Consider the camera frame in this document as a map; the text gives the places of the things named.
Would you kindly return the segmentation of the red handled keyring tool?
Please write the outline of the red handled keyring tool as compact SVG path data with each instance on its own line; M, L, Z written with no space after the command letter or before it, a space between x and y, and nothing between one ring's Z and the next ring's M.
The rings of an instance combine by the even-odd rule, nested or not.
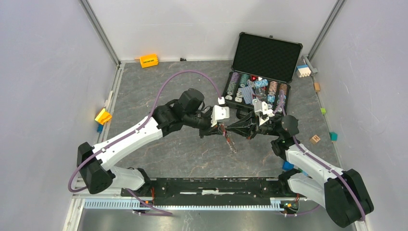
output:
M226 127L225 127L225 125L223 123L221 123L219 125L219 130L221 132L221 135L226 139L226 142L227 142L230 150L233 153L237 153L238 150L236 149L235 144L234 144L232 138L229 136L229 134L228 134L228 132L226 130Z

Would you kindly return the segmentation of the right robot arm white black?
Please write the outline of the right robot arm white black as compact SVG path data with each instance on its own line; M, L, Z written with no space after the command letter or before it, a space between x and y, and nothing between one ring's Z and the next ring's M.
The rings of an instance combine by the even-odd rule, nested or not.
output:
M260 124L254 112L231 125L226 131L252 139L257 134L276 136L271 141L274 154L297 167L280 176L278 191L283 196L298 193L323 207L332 221L345 228L364 221L374 204L361 175L354 169L343 170L308 150L296 137L298 120L280 116Z

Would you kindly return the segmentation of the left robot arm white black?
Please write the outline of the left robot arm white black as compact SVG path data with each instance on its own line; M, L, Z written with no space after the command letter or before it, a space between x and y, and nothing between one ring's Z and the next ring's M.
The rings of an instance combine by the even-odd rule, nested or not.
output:
M90 145L85 142L77 150L77 169L90 194L97 194L110 187L128 188L139 196L151 191L151 183L142 169L116 167L116 163L142 146L181 130L183 126L196 128L200 137L218 134L222 120L228 119L230 110L224 98L215 106L203 109L204 95L196 90L184 91L173 99L154 108L138 124L104 142Z

